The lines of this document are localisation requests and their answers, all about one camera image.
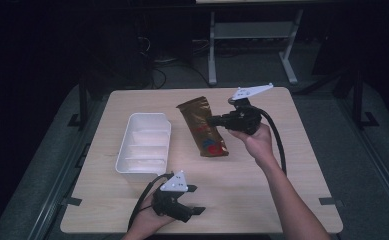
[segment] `wooden table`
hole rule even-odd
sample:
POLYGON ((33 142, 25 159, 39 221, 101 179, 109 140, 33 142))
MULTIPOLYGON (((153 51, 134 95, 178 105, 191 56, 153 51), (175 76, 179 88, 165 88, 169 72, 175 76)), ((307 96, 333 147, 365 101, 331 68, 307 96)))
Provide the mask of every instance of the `wooden table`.
MULTIPOLYGON (((227 99, 236 89, 116 91, 110 96, 94 136, 73 198, 61 223, 66 233, 123 233, 133 207, 146 184, 128 183, 116 172, 115 163, 128 118, 136 112, 165 113, 172 124, 167 171, 184 170, 194 193, 179 198, 187 206, 204 206, 200 216, 187 223, 174 222, 159 233, 231 234, 280 233, 279 218, 262 171, 244 144, 226 129, 218 130, 229 156, 200 157, 186 122, 176 106, 205 96, 213 115, 234 110, 227 99)), ((319 198, 331 197, 313 149, 289 91, 273 88, 249 98, 252 105, 269 113, 285 148, 288 177, 327 231, 340 232, 343 224, 335 205, 321 205, 319 198)), ((274 142, 274 153, 279 152, 274 142)))

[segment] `person's left hand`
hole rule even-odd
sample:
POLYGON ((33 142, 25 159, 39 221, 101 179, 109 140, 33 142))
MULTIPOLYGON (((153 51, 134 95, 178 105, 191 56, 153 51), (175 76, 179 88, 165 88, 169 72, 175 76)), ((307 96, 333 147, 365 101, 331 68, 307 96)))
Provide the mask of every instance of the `person's left hand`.
POLYGON ((175 221, 174 218, 169 216, 158 216, 153 210, 151 201, 153 200, 153 194, 150 194, 141 204, 141 210, 135 217, 131 228, 122 238, 122 240, 142 240, 153 235, 161 227, 175 221))

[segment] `person's right hand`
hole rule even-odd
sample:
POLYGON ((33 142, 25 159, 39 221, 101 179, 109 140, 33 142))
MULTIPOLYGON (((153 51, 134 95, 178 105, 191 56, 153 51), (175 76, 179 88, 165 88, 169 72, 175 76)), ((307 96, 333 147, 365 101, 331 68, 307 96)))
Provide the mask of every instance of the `person's right hand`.
POLYGON ((272 135, 268 125, 260 123, 259 129, 253 135, 232 130, 229 130, 229 133, 243 141, 260 168, 269 168, 277 163, 272 151, 272 135))

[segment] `snack bag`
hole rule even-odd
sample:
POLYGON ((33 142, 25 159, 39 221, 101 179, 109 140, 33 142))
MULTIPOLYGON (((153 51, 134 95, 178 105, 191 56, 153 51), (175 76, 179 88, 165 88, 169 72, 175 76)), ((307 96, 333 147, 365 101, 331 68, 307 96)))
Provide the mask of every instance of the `snack bag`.
POLYGON ((210 127, 206 118, 212 116, 209 102, 198 97, 177 106, 190 128, 202 157, 228 156, 225 142, 216 127, 210 127))

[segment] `food container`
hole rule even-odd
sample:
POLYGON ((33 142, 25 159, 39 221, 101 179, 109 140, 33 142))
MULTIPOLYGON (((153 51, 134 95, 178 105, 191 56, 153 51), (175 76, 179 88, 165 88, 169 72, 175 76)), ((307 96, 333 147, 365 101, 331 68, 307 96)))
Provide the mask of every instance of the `food container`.
POLYGON ((129 182, 150 182, 166 173, 171 124, 164 113, 129 117, 116 171, 129 182))

